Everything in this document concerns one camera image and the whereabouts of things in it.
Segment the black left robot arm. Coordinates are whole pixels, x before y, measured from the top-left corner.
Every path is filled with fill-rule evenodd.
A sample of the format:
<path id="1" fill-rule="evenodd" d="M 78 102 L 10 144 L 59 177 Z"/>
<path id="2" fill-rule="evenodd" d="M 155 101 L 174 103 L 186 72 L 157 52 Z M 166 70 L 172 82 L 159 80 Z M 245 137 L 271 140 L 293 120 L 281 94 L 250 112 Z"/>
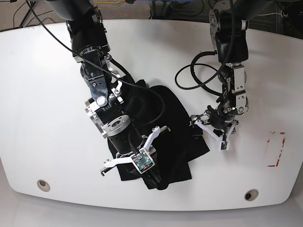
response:
<path id="1" fill-rule="evenodd" d="M 246 72 L 242 62 L 249 58 L 246 30 L 249 20 L 256 17 L 271 1 L 269 0 L 219 0 L 209 11 L 210 35 L 214 51 L 198 54 L 190 64 L 190 72 L 195 82 L 209 92 L 208 79 L 201 82 L 195 74 L 196 62 L 207 55 L 217 55 L 221 63 L 219 70 L 212 76 L 222 84 L 222 91 L 216 93 L 218 106 L 208 106 L 203 115 L 192 117 L 191 123 L 207 131 L 215 139 L 227 143 L 233 132 L 237 115 L 248 109 L 245 90 Z"/>

